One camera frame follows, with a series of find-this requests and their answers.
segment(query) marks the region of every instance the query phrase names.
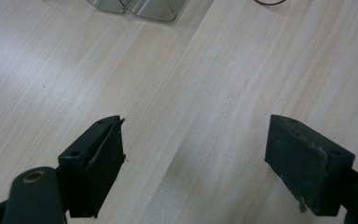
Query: metal object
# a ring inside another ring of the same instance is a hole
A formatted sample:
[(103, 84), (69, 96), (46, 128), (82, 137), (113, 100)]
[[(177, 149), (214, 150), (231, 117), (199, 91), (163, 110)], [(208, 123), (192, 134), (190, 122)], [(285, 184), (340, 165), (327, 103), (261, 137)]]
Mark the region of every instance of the metal object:
[(348, 210), (345, 223), (358, 223), (354, 157), (298, 120), (271, 116), (265, 161), (316, 216), (334, 217), (343, 205)]
[(174, 21), (186, 0), (87, 0), (96, 8), (124, 13), (127, 10), (135, 16), (152, 21)]
[(113, 116), (91, 125), (60, 156), (57, 169), (38, 167), (17, 176), (0, 223), (62, 224), (71, 217), (97, 217), (125, 160), (124, 119)]

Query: light wood tabletop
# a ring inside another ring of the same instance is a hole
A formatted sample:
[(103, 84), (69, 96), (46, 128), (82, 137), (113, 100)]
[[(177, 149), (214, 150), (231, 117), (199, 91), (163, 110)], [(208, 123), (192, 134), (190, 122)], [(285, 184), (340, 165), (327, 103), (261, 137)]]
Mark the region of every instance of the light wood tabletop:
[(0, 202), (120, 115), (126, 161), (97, 219), (343, 223), (298, 209), (264, 162), (271, 114), (356, 155), (358, 0), (188, 0), (173, 23), (86, 0), (0, 1)]

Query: wooden table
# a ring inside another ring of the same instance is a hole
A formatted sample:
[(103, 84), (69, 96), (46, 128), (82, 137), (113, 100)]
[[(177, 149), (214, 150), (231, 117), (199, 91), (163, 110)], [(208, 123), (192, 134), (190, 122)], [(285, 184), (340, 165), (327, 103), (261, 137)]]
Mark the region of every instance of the wooden table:
[(264, 155), (279, 114), (358, 171), (358, 0), (189, 0), (174, 23), (0, 1), (0, 202), (116, 114), (129, 161), (98, 219), (70, 223), (342, 223), (301, 214)]

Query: wood grain surface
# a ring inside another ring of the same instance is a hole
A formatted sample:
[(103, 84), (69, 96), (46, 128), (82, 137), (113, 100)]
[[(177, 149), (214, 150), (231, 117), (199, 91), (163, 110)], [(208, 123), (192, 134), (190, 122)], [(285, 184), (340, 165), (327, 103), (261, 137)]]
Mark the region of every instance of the wood grain surface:
[(0, 1), (0, 202), (117, 114), (129, 161), (99, 217), (69, 223), (342, 223), (301, 214), (264, 155), (279, 114), (358, 171), (358, 0), (189, 0), (174, 23)]

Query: round joint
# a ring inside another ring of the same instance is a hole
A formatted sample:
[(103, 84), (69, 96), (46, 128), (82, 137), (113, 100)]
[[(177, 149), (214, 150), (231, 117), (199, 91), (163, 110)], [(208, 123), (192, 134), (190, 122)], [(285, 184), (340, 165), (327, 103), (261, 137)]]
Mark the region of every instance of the round joint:
[(44, 175), (45, 175), (45, 172), (43, 172), (43, 171), (33, 171), (32, 173), (29, 173), (28, 175), (26, 175), (22, 179), (22, 181), (25, 184), (31, 184), (31, 183), (37, 182), (40, 179), (42, 179)]

